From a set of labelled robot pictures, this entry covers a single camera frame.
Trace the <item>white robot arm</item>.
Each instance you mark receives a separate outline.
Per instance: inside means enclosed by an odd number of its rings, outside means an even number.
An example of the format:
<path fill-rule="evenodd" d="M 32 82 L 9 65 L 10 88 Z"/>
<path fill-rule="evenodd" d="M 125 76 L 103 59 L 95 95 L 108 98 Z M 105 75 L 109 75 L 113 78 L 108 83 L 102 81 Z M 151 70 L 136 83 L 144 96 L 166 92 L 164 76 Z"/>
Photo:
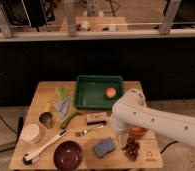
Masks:
<path fill-rule="evenodd" d="M 113 104 L 111 125 L 117 134 L 136 125 L 195 148 L 195 117 L 150 108 L 138 89 L 127 90 Z"/>

